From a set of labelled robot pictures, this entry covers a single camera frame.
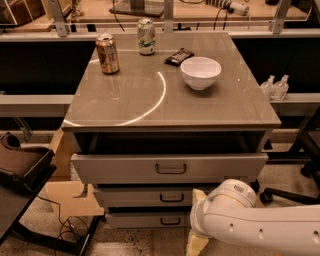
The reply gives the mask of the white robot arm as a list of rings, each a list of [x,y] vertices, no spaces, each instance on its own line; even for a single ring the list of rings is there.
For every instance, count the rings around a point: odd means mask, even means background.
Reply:
[[[211,238],[270,249],[285,256],[320,256],[320,206],[257,208],[246,183],[228,179],[210,193],[193,191],[186,256],[199,256]]]

